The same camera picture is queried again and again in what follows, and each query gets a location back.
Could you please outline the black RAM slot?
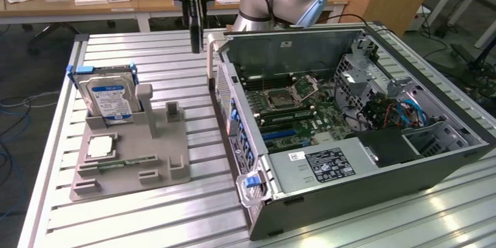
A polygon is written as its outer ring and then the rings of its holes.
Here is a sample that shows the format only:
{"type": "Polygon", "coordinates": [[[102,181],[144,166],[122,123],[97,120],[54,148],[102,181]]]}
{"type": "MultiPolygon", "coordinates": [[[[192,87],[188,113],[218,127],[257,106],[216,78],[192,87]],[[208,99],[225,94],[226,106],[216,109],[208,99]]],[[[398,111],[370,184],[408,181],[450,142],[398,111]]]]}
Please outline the black RAM slot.
{"type": "Polygon", "coordinates": [[[242,76],[241,77],[242,82],[254,83],[254,82],[290,82],[292,78],[289,75],[274,75],[274,76],[242,76]]]}
{"type": "Polygon", "coordinates": [[[261,80],[262,78],[274,79],[285,78],[288,74],[285,73],[258,73],[258,74],[244,74],[241,78],[244,80],[261,80]]]}
{"type": "Polygon", "coordinates": [[[292,85],[292,79],[290,78],[260,78],[253,80],[245,80],[242,83],[242,86],[246,87],[286,87],[292,85]]]}
{"type": "Polygon", "coordinates": [[[285,88],[292,85],[292,82],[254,82],[242,83],[244,90],[262,91],[273,88],[285,88]]]}

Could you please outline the metal socket cover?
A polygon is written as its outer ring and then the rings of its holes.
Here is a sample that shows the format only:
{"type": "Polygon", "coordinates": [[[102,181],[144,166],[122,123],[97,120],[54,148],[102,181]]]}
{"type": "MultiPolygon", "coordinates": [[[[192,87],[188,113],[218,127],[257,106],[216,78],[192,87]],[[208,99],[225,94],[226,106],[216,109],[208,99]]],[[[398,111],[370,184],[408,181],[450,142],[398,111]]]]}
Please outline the metal socket cover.
{"type": "Polygon", "coordinates": [[[304,101],[317,92],[317,81],[312,75],[306,74],[300,80],[294,82],[289,89],[296,100],[304,101]]]}

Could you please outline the CPU socket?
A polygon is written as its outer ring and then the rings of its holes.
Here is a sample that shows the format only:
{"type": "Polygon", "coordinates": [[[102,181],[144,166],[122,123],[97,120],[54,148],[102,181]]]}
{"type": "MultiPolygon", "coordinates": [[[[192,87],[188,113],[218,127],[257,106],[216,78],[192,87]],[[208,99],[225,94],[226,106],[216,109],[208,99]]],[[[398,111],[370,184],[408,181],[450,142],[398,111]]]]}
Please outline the CPU socket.
{"type": "Polygon", "coordinates": [[[268,110],[284,110],[294,108],[297,103],[286,88],[270,89],[264,91],[264,97],[268,102],[268,110]]]}

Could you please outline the perforated metal drive cage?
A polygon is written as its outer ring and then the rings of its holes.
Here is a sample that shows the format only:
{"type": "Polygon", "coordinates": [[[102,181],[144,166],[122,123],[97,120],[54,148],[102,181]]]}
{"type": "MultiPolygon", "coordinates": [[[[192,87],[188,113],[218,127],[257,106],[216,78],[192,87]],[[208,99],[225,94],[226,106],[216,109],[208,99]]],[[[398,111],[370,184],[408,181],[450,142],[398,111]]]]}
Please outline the perforated metal drive cage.
{"type": "Polygon", "coordinates": [[[334,72],[334,100],[338,107],[360,110],[373,95],[388,93],[389,80],[368,58],[356,59],[352,54],[345,54],[334,72]]]}

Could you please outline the green motherboard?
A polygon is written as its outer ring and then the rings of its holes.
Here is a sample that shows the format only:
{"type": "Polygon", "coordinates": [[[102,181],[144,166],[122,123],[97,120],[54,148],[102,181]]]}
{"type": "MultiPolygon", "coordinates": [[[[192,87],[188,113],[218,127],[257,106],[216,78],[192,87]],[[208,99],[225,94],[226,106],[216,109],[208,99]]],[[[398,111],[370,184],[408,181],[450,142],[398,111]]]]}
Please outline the green motherboard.
{"type": "Polygon", "coordinates": [[[350,133],[317,73],[242,76],[241,86],[269,153],[338,141],[350,133]]]}

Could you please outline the blue expansion slot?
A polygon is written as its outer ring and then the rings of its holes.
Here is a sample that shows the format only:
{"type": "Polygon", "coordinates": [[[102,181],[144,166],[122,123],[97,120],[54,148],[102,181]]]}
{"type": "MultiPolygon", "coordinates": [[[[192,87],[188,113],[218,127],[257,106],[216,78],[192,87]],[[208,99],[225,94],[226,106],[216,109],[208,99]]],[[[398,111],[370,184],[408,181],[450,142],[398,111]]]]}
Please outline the blue expansion slot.
{"type": "Polygon", "coordinates": [[[262,133],[261,138],[264,141],[272,141],[274,139],[294,136],[296,134],[297,132],[294,129],[277,130],[277,131],[269,131],[269,132],[262,133]]]}

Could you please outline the grey plastic parts rack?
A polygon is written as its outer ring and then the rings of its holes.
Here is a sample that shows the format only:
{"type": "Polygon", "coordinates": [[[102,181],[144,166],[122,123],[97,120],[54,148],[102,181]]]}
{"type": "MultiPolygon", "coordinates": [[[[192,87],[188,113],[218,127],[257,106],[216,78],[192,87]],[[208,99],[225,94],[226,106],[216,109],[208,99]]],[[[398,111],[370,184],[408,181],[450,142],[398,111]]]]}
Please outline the grey plastic parts rack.
{"type": "Polygon", "coordinates": [[[184,109],[177,102],[162,108],[150,105],[150,84],[136,87],[136,97],[142,111],[132,115],[133,122],[106,125],[101,117],[85,117],[86,126],[74,165],[69,199],[116,196],[148,189],[184,184],[190,180],[189,151],[184,109]],[[109,136],[112,151],[108,156],[89,158],[88,145],[94,137],[109,136]],[[145,166],[100,170],[98,163],[156,157],[158,161],[145,166]]]}

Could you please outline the silver CPU chip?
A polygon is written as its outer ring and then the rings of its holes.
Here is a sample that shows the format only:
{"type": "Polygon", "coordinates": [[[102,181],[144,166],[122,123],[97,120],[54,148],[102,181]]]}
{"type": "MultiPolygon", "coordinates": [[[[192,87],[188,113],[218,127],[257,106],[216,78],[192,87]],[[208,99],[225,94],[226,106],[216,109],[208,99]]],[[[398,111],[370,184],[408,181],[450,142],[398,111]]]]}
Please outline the silver CPU chip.
{"type": "Polygon", "coordinates": [[[92,138],[88,145],[88,157],[97,158],[108,156],[112,151],[112,141],[113,139],[109,136],[92,138]]]}

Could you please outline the silver chipset heatsink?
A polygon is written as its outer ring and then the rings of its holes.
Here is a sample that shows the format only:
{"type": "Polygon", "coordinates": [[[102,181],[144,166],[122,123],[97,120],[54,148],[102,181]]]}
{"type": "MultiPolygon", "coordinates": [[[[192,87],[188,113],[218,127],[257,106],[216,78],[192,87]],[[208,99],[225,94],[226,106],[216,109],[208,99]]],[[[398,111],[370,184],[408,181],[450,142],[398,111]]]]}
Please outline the silver chipset heatsink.
{"type": "Polygon", "coordinates": [[[312,136],[310,143],[312,145],[318,145],[328,141],[334,141],[334,136],[329,132],[318,132],[312,136]]]}

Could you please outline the green RAM stick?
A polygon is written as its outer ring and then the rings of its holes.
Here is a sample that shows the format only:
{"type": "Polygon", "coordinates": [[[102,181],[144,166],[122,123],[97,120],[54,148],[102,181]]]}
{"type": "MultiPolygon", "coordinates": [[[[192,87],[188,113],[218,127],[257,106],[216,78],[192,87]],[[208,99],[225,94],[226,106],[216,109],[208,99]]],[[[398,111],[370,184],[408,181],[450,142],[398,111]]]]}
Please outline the green RAM stick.
{"type": "Polygon", "coordinates": [[[158,161],[156,157],[142,157],[128,160],[108,161],[97,164],[100,170],[114,170],[132,166],[145,166],[146,164],[154,164],[158,161]]]}

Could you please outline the grey power supply unit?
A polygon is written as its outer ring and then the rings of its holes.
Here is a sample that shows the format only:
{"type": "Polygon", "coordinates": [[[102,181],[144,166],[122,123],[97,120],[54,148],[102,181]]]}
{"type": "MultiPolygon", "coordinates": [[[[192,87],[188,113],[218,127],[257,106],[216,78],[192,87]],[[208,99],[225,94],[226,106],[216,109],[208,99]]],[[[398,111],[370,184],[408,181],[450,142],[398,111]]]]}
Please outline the grey power supply unit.
{"type": "Polygon", "coordinates": [[[372,175],[378,170],[358,138],[324,142],[269,155],[282,193],[310,193],[326,202],[372,203],[382,190],[372,175]]]}

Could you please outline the blue release latch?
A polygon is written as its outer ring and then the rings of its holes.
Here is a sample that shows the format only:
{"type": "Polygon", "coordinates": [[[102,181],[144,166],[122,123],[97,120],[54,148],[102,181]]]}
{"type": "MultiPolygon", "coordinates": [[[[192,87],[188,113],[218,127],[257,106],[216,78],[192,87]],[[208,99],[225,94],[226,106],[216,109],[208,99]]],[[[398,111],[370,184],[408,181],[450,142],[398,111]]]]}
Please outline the blue release latch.
{"type": "Polygon", "coordinates": [[[260,177],[257,175],[252,175],[244,178],[242,180],[242,190],[244,193],[248,194],[250,190],[260,186],[260,177]]]}

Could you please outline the grey metal disk bay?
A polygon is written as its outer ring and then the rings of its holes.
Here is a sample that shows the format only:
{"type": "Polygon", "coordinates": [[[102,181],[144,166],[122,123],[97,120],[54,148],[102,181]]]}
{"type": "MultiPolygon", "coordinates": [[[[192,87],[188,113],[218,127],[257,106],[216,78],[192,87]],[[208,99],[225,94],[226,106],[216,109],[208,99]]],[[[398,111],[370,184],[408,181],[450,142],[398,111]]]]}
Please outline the grey metal disk bay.
{"type": "Polygon", "coordinates": [[[444,121],[422,128],[406,128],[402,135],[422,157],[469,147],[468,141],[444,121]]]}

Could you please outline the open black PC case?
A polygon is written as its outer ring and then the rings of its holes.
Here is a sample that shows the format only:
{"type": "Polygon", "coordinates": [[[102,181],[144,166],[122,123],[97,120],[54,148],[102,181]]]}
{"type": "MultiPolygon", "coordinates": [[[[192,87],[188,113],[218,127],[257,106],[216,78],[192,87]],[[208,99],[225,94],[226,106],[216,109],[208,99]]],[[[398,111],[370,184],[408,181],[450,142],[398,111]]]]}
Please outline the open black PC case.
{"type": "Polygon", "coordinates": [[[432,188],[496,122],[365,24],[208,35],[206,73],[250,240],[432,188]]]}

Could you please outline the hard disk with blue bracket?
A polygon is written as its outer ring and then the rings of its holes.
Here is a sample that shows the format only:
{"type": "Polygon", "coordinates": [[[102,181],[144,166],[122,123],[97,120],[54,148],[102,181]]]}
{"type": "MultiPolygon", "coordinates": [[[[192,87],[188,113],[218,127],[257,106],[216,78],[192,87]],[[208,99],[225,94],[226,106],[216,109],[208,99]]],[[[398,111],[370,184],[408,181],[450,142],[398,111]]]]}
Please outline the hard disk with blue bracket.
{"type": "Polygon", "coordinates": [[[88,113],[101,117],[106,125],[133,122],[132,115],[141,111],[136,98],[137,68],[120,66],[68,66],[66,75],[80,92],[88,113]]]}

